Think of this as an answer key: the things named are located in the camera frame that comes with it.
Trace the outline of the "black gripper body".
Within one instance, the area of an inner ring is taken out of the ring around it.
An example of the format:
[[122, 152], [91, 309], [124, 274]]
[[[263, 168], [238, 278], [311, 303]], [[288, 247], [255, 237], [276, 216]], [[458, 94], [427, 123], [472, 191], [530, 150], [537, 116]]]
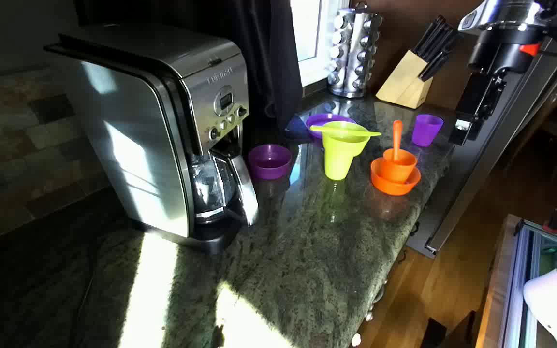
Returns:
[[456, 106], [448, 141], [462, 145], [476, 139], [505, 88], [505, 75], [520, 65], [518, 44], [493, 38], [479, 40], [470, 56], [472, 75]]

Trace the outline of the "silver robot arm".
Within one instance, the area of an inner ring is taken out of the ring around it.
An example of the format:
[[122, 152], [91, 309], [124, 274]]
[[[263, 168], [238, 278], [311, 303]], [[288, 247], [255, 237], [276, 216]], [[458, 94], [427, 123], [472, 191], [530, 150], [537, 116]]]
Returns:
[[462, 145], [476, 139], [493, 114], [506, 73], [524, 73], [541, 42], [557, 40], [557, 0], [483, 0], [460, 19], [458, 30], [477, 36], [468, 59], [472, 75], [448, 135], [450, 143]]

